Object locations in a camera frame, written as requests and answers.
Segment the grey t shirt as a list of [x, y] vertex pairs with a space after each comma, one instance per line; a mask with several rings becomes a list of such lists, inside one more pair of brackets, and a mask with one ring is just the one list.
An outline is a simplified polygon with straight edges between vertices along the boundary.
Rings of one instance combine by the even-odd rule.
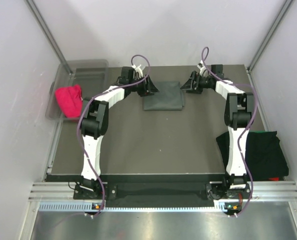
[[155, 86], [159, 92], [144, 97], [144, 111], [181, 111], [183, 109], [185, 97], [179, 81], [159, 81]]

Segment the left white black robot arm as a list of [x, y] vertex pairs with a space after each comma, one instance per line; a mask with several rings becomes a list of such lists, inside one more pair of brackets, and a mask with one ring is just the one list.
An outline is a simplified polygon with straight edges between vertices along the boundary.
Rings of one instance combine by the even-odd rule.
[[90, 198], [103, 193], [100, 180], [101, 144], [109, 126], [109, 109], [135, 92], [140, 97], [151, 96], [159, 90], [141, 65], [124, 66], [116, 83], [92, 97], [86, 104], [78, 127], [83, 141], [83, 168], [81, 172], [84, 192]]

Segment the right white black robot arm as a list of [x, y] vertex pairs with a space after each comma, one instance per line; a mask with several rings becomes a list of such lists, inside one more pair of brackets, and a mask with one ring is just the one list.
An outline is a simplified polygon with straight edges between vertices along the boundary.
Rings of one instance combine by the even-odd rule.
[[203, 63], [197, 65], [187, 82], [180, 88], [189, 94], [201, 94], [212, 89], [225, 99], [224, 123], [228, 129], [229, 149], [226, 175], [222, 183], [222, 193], [233, 198], [246, 190], [247, 167], [246, 143], [254, 115], [254, 94], [239, 89], [232, 81], [223, 79], [223, 66], [215, 64], [211, 71]]

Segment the clear plastic bin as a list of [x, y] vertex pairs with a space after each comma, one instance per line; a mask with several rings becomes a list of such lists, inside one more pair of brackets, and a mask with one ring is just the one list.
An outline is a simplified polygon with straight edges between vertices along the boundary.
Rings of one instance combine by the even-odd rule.
[[105, 90], [108, 82], [109, 62], [105, 59], [69, 60], [67, 66], [60, 64], [55, 80], [50, 86], [49, 100], [45, 117], [49, 120], [68, 120], [58, 106], [55, 91], [62, 87], [79, 85], [82, 90], [82, 98], [91, 98]]

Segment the green folded t shirt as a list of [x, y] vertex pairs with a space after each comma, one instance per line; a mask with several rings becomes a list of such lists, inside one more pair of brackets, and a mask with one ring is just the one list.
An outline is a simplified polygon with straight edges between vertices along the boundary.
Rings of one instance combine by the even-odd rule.
[[256, 134], [264, 134], [264, 133], [277, 134], [277, 131], [257, 130], [257, 131], [252, 131], [252, 133], [256, 133]]

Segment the black folded t shirt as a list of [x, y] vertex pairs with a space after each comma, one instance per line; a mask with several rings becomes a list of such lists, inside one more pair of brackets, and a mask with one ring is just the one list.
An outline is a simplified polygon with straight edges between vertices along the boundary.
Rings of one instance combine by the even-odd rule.
[[270, 133], [245, 133], [240, 141], [243, 152], [242, 160], [238, 148], [240, 132], [227, 131], [216, 138], [224, 168], [229, 175], [243, 176], [247, 180], [252, 176], [253, 181], [269, 181], [269, 178], [289, 175], [289, 167], [280, 145], [278, 132]]

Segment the red folded t shirt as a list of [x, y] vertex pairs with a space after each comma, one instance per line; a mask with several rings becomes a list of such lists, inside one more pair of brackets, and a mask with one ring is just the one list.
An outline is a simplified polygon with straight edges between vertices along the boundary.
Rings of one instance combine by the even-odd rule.
[[280, 181], [280, 178], [279, 177], [271, 177], [268, 180], [277, 182], [277, 181]]

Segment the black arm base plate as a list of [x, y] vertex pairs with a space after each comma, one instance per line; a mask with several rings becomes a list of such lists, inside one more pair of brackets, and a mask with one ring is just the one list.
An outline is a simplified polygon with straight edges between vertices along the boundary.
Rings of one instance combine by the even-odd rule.
[[102, 194], [95, 196], [80, 185], [82, 176], [73, 177], [75, 200], [104, 200], [108, 208], [203, 207], [212, 201], [247, 200], [251, 189], [225, 194], [225, 173], [211, 174], [104, 174]]

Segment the aluminium frame rail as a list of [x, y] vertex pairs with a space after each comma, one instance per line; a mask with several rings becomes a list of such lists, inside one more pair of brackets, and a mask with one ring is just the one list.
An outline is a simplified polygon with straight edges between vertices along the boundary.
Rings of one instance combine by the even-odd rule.
[[[72, 201], [74, 183], [35, 182], [28, 200], [30, 202]], [[294, 181], [256, 181], [253, 184], [253, 202], [297, 202], [297, 185]]]

